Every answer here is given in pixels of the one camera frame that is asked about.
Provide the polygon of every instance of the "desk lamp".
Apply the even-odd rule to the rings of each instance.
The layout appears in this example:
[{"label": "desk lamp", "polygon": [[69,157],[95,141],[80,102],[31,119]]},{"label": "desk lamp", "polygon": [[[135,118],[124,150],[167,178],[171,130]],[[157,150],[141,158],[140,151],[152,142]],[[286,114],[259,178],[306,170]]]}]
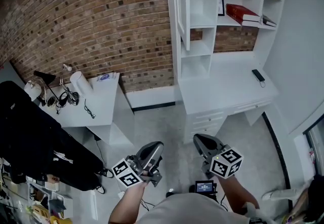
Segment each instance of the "desk lamp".
[{"label": "desk lamp", "polygon": [[51,90],[51,92],[54,94],[55,98],[60,101],[60,99],[56,96],[56,94],[52,91],[51,87],[49,86],[49,84],[55,80],[56,76],[53,74],[49,74],[49,73],[43,73],[43,72],[39,72],[39,71],[34,71],[34,76],[38,76],[40,78],[42,78],[42,80],[44,81],[44,83],[46,84],[46,86]]}]

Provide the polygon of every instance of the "hand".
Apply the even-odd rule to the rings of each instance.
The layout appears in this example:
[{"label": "hand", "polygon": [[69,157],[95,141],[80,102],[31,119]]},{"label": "hand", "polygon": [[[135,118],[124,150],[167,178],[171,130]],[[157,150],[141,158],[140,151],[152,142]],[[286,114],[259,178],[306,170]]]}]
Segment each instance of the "hand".
[{"label": "hand", "polygon": [[60,178],[52,175],[52,174],[47,174],[47,182],[49,183],[59,183],[60,182]]}]

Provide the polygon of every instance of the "black clothing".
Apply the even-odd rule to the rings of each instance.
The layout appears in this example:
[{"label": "black clothing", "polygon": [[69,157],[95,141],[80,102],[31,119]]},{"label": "black clothing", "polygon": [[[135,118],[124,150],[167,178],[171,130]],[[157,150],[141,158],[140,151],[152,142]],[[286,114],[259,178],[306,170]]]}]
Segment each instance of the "black clothing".
[{"label": "black clothing", "polygon": [[[52,174],[82,191],[99,184],[94,174],[103,163],[67,134],[61,125],[30,100],[28,94],[11,81],[0,83],[0,158],[14,172],[36,180]],[[73,164],[53,161],[54,150],[65,154]]]}]

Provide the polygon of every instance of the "white table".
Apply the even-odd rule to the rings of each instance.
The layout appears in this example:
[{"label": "white table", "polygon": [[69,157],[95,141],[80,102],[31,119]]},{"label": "white table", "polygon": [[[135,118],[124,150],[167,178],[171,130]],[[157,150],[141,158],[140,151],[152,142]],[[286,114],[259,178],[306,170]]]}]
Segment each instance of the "white table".
[{"label": "white table", "polygon": [[[98,82],[96,77],[88,79],[93,93],[87,96],[86,105],[96,115],[94,119],[84,109],[85,98],[82,96],[77,106],[67,102],[59,114],[56,113],[55,106],[49,108],[40,104],[39,107],[60,123],[62,128],[87,127],[107,144],[133,143],[134,114],[118,84],[119,73],[115,75],[115,79],[102,82]],[[70,91],[76,91],[73,84],[66,86]],[[64,92],[61,86],[52,90],[58,97]],[[49,89],[46,90],[46,95],[47,98],[53,96]]]}]

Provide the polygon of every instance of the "white wall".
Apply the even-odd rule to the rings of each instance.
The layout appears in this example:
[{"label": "white wall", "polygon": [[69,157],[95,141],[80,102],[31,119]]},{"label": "white wall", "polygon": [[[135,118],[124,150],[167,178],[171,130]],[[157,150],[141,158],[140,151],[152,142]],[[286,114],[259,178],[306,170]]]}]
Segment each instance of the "white wall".
[{"label": "white wall", "polygon": [[324,0],[286,0],[264,67],[280,91],[275,105],[288,133],[324,101],[323,12]]}]

